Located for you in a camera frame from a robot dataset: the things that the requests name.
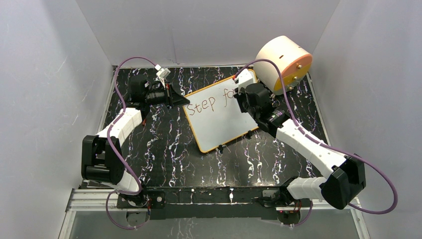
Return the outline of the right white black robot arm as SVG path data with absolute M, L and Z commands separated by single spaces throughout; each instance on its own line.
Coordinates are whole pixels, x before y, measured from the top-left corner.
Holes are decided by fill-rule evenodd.
M 296 126 L 282 107 L 274 107 L 270 92 L 261 83 L 235 89 L 240 111 L 248 113 L 258 127 L 287 144 L 321 173 L 320 177 L 292 177 L 272 196 L 276 205 L 293 206 L 301 199 L 318 199 L 344 209 L 366 186 L 362 162 L 330 150 L 317 137 Z

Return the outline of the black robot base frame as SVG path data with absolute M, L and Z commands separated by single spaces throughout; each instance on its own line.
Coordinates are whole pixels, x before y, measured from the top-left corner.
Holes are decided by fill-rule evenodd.
M 143 196 L 139 205 L 128 196 L 118 196 L 116 206 L 131 213 L 149 212 L 153 220 L 259 218 L 296 223 L 304 205 L 277 186 L 147 187 Z

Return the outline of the yellow framed whiteboard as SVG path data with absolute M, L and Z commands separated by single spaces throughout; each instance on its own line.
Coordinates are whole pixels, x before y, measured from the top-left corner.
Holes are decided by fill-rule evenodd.
M 254 119 L 240 111 L 236 88 L 229 77 L 185 96 L 190 103 L 183 109 L 200 152 L 208 153 L 258 129 Z

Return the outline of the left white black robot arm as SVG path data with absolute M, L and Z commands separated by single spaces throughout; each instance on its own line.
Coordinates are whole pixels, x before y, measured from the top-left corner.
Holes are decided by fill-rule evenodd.
M 145 121 L 152 106 L 164 105 L 172 109 L 189 103 L 166 81 L 151 82 L 144 75 L 132 77 L 129 80 L 128 96 L 123 100 L 123 109 L 116 118 L 103 130 L 85 136 L 82 141 L 82 178 L 129 195 L 130 202 L 136 207 L 145 206 L 149 195 L 142 189 L 140 179 L 123 158 L 121 147 Z

